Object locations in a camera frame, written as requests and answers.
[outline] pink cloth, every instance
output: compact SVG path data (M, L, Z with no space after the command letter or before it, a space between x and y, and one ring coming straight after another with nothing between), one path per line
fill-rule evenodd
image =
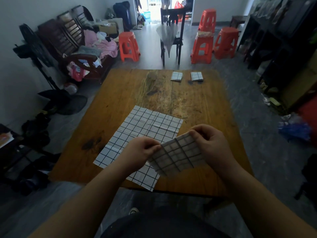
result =
M100 54L100 59L103 59L106 55L111 57L116 57L118 55L118 48L116 42L111 39L110 42L107 40L102 40L98 42L97 34L94 31L84 30L85 34L85 46L96 47L102 50Z

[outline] hand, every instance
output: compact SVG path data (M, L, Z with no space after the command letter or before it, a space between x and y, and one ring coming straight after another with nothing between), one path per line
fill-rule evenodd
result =
M218 129L207 124L199 124L192 127L189 133L196 141L207 164L218 175L239 166L232 155L228 141Z
M145 162L159 149L161 144L150 137L137 137L131 140L115 160L129 176L145 165Z

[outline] wooden sofa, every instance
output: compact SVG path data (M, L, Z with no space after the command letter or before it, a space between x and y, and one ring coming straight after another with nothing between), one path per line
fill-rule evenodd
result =
M75 54L78 48L85 45L83 25L88 19L84 8L77 6L71 12L67 11L58 15L57 19L51 19L38 26L38 36L41 38L50 54L58 61L60 70L68 75L67 65L73 61L79 67L90 71L85 79L97 79L103 82L115 58L107 55L101 60L101 66L95 67L93 62L96 56ZM79 60L87 60L90 67L86 67Z

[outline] left hand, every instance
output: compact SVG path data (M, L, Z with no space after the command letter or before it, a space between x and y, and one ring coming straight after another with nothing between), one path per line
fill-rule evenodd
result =
M150 137L136 137L131 140L115 162L124 169L126 176L142 168L161 144Z

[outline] transparent umbrella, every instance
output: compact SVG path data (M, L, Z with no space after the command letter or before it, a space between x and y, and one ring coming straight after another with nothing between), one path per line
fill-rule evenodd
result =
M159 37L161 38L164 46L167 49L168 57L170 57L170 51L175 40L176 34L178 31L178 27L176 24L168 25L159 25L156 28L156 32L158 33Z

